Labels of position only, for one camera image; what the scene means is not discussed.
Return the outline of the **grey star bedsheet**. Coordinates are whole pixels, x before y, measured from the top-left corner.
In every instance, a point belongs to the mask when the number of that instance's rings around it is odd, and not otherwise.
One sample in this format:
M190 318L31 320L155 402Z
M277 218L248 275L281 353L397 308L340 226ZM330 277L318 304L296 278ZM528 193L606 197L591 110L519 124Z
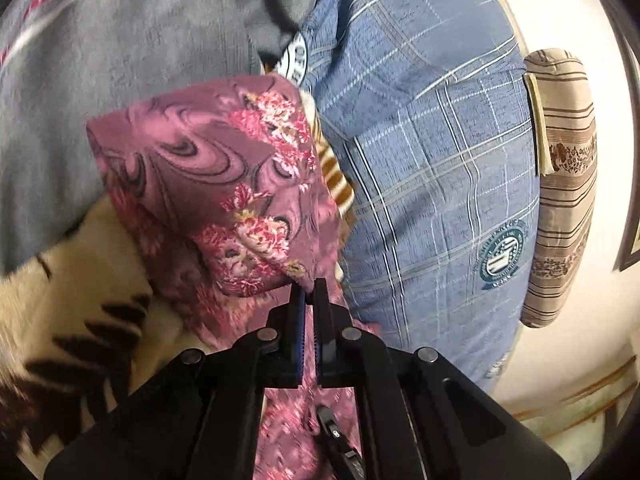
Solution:
M317 0L1 0L1 271L98 199L90 118L277 62Z

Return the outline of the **beige leaf print blanket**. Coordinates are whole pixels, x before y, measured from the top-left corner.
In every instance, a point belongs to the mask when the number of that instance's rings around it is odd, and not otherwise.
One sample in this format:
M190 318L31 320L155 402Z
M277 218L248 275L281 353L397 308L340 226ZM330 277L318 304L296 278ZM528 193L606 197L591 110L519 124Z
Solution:
M101 184L72 235L1 282L1 456L26 474L184 347L218 350L160 296Z

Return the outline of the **framed wall picture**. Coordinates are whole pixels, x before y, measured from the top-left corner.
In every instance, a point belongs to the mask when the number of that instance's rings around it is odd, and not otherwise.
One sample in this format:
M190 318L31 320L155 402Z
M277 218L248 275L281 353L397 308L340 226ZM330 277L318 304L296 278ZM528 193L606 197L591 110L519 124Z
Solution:
M615 269L620 272L633 266L639 261L639 211L631 211L627 219L620 250L616 258Z

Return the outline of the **blue plaid pillow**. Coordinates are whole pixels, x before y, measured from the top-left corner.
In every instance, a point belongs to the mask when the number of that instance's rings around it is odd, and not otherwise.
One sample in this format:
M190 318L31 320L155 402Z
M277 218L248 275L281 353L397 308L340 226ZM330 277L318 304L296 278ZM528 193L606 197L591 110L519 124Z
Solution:
M518 333L539 206L518 40L498 0L319 0L279 72L355 189L352 315L490 389Z

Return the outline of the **brown striped pillow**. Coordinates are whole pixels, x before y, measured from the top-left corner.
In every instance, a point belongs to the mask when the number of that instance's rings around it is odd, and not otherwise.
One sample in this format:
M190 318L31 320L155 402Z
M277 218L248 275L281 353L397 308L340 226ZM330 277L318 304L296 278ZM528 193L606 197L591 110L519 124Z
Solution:
M591 229L597 192L596 111L585 66L561 49L525 58L534 114L540 199L521 321L550 325L566 304Z

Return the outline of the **purple floral shirt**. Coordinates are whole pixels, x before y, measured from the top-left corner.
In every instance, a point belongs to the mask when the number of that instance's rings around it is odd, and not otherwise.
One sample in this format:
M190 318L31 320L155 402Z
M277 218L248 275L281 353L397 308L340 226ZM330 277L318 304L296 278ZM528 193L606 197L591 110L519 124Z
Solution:
M314 101L277 75L217 79L90 120L105 188L160 296L224 350L321 278L341 300L354 194Z

